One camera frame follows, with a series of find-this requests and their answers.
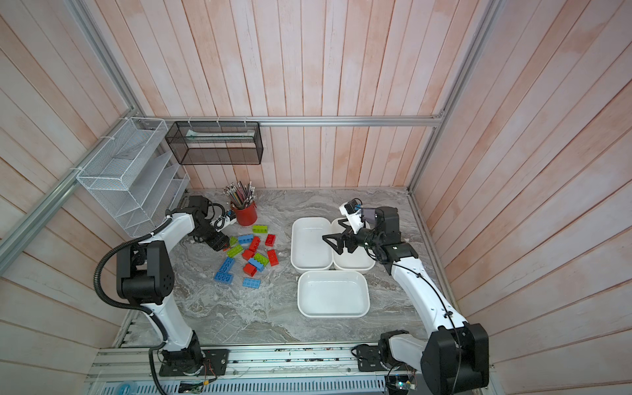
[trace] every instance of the wooden wall panel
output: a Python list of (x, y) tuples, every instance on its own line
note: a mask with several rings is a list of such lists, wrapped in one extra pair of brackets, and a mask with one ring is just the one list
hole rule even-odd
[[(443, 108), (489, 0), (86, 3), (147, 114), (377, 116)], [(404, 186), (430, 132), (266, 128), (264, 164), (195, 166), (191, 185)]]
[(631, 17), (507, 3), (415, 191), (508, 394), (629, 392)]
[[(62, 0), (0, 2), (0, 69), (4, 238), (128, 106)], [(46, 383), (41, 391), (80, 390), (97, 349), (112, 344), (125, 316), (94, 293), (94, 268), (126, 239), (79, 190), (3, 274), (3, 388), (23, 390), (37, 375)], [(113, 265), (102, 283), (115, 297)]]

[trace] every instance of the white plastic tray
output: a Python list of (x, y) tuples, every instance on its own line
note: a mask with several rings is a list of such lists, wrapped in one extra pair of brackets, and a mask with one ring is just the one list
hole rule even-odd
[[(336, 218), (331, 222), (331, 233), (344, 231), (344, 228), (338, 223), (339, 219), (343, 218)], [(336, 270), (355, 270), (364, 274), (375, 265), (375, 261), (369, 258), (367, 251), (362, 246), (358, 246), (353, 253), (349, 253), (345, 248), (342, 255), (334, 253), (333, 256)]]
[(314, 270), (298, 279), (298, 309), (310, 318), (358, 318), (368, 313), (367, 280), (358, 272)]
[(323, 217), (305, 217), (292, 225), (289, 260), (299, 273), (327, 270), (333, 264), (333, 250), (322, 236), (331, 234), (331, 224)]

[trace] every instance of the toy block pile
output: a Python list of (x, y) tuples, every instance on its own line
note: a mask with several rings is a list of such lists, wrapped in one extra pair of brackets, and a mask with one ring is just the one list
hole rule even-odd
[[(270, 266), (276, 266), (279, 264), (279, 258), (276, 255), (276, 251), (267, 250), (266, 255), (263, 255), (257, 252), (257, 249), (261, 245), (261, 238), (259, 236), (255, 236), (254, 233), (258, 234), (267, 234), (268, 227), (267, 225), (253, 225), (252, 226), (253, 234), (244, 234), (243, 236), (231, 237), (230, 238), (230, 247), (225, 250), (228, 258), (222, 264), (222, 267), (219, 269), (219, 272), (215, 275), (215, 280), (224, 284), (231, 284), (233, 281), (233, 275), (229, 274), (228, 271), (234, 264), (235, 257), (241, 254), (241, 257), (246, 260), (246, 265), (243, 267), (244, 273), (246, 273), (250, 277), (254, 277), (257, 272), (263, 272), (265, 270), (265, 266), (270, 264)], [(266, 247), (274, 247), (276, 236), (274, 234), (268, 234), (265, 238), (265, 246)], [(243, 280), (244, 287), (248, 288), (259, 288), (261, 285), (261, 280), (245, 278)]]

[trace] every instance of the black wire mesh basket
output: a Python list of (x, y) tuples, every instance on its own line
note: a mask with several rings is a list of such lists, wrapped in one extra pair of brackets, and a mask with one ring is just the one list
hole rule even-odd
[(258, 122), (176, 121), (165, 137), (180, 164), (261, 164)]

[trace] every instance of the red pencil cup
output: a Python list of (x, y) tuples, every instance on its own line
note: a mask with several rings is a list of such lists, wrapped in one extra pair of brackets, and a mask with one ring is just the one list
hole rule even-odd
[(257, 204), (252, 202), (251, 205), (246, 207), (243, 210), (238, 210), (234, 205), (231, 204), (233, 210), (235, 210), (235, 214), (237, 215), (237, 223), (241, 226), (250, 226), (257, 221)]

